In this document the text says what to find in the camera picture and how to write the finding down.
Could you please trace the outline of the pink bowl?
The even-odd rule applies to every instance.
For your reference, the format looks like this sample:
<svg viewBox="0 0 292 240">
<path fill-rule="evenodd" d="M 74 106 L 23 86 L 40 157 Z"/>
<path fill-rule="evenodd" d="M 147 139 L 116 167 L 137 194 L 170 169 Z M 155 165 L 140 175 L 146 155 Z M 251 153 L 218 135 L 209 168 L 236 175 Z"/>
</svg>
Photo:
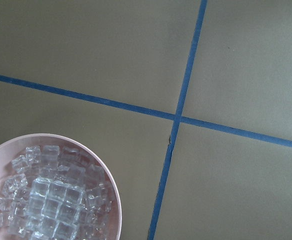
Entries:
<svg viewBox="0 0 292 240">
<path fill-rule="evenodd" d="M 115 200 L 112 203 L 112 210 L 109 214 L 107 238 L 109 240 L 119 240 L 122 230 L 122 206 L 115 180 L 105 163 L 92 150 L 71 138 L 51 133 L 33 133 L 15 137 L 2 143 L 0 145 L 0 192 L 6 177 L 12 173 L 10 160 L 23 152 L 26 147 L 35 145 L 59 145 L 61 147 L 77 148 L 92 156 L 104 168 L 105 178 L 111 182 L 115 193 Z M 0 229 L 0 240 L 14 239 L 4 229 Z"/>
</svg>

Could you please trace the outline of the ice cubes pile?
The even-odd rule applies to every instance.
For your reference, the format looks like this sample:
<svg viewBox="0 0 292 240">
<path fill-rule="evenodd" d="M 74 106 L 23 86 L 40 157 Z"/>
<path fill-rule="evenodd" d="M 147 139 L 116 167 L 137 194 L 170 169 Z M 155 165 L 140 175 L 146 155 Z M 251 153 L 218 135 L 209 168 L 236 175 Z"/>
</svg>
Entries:
<svg viewBox="0 0 292 240">
<path fill-rule="evenodd" d="M 17 240 L 106 240 L 115 199 L 105 170 L 87 152 L 28 146 L 10 162 L 0 191 L 0 229 Z"/>
</svg>

